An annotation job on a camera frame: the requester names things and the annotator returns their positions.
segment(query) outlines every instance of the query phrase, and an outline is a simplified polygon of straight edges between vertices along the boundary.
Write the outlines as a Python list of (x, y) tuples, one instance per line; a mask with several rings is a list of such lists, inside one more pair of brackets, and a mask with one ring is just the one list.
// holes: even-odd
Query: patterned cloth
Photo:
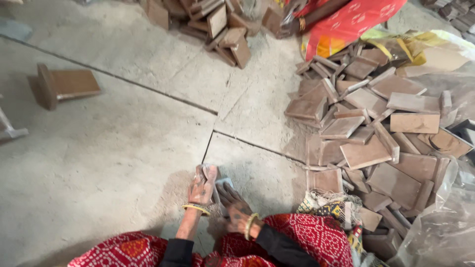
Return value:
[[(331, 216), (277, 214), (263, 220), (297, 242), (322, 267), (351, 267), (347, 237)], [(237, 233), (221, 240), (222, 252), (202, 258), (193, 253), (194, 267), (275, 267), (271, 257), (258, 244)], [(167, 241), (130, 232), (110, 238), (73, 259), (68, 267), (155, 267), (163, 259)]]
[[(308, 0), (302, 11), (294, 16), (304, 16), (329, 0)], [(326, 19), (308, 25), (311, 29), (303, 35), (302, 53), (305, 60), (315, 55), (329, 57), (357, 40), (365, 31), (387, 21), (407, 0), (351, 0)]]

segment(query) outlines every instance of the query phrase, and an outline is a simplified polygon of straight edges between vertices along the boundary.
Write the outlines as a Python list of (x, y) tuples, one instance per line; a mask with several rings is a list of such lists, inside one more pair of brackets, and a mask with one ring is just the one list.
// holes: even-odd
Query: pile of wooden tiles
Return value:
[(168, 30), (173, 21), (180, 31), (205, 42), (225, 62), (243, 69), (251, 57), (246, 38), (255, 36), (260, 25), (243, 18), (239, 0), (147, 0), (149, 20)]
[(434, 203), (452, 168), (446, 155), (459, 158), (475, 141), (475, 124), (456, 128), (467, 141), (445, 128), (457, 114), (449, 91), (424, 96), (426, 88), (389, 64), (360, 43), (329, 59), (316, 56), (297, 66), (303, 80), (285, 111), (315, 128), (305, 144), (307, 190), (359, 196), (364, 247), (382, 260)]

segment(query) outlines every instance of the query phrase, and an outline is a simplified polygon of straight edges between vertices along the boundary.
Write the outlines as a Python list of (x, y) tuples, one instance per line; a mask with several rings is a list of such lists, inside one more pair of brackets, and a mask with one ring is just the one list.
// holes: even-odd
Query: plastic sheet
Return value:
[(435, 203), (415, 219), (388, 265), (475, 266), (474, 174), (472, 166), (451, 158)]

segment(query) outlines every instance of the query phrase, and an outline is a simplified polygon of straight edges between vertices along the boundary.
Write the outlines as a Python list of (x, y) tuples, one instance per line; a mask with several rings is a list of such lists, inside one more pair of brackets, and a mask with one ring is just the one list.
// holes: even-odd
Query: red bandhani fabric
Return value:
[[(277, 214), (263, 221), (297, 242), (322, 267), (352, 266), (350, 244), (333, 217)], [(204, 258), (193, 253), (193, 266), (275, 267), (266, 251), (242, 234), (227, 234), (221, 242), (221, 253), (214, 251)], [(155, 267), (163, 259), (167, 243), (142, 232), (124, 233), (73, 259), (68, 267)]]

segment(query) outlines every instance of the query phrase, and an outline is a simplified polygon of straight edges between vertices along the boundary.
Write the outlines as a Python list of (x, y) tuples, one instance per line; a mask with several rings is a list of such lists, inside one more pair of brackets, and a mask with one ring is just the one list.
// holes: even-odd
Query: gold bracelet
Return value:
[(186, 204), (183, 204), (181, 207), (184, 208), (185, 210), (186, 208), (194, 208), (194, 209), (200, 210), (205, 214), (205, 216), (211, 215), (210, 209), (203, 207), (201, 205), (195, 204), (195, 203), (186, 203)]
[(254, 212), (253, 214), (251, 214), (251, 216), (247, 220), (246, 228), (244, 230), (244, 237), (246, 238), (247, 241), (249, 241), (249, 232), (251, 231), (251, 224), (252, 224), (252, 221), (254, 221), (255, 217), (259, 218), (259, 213)]
[(300, 22), (300, 31), (303, 31), (305, 29), (305, 18), (301, 16), (298, 21)]

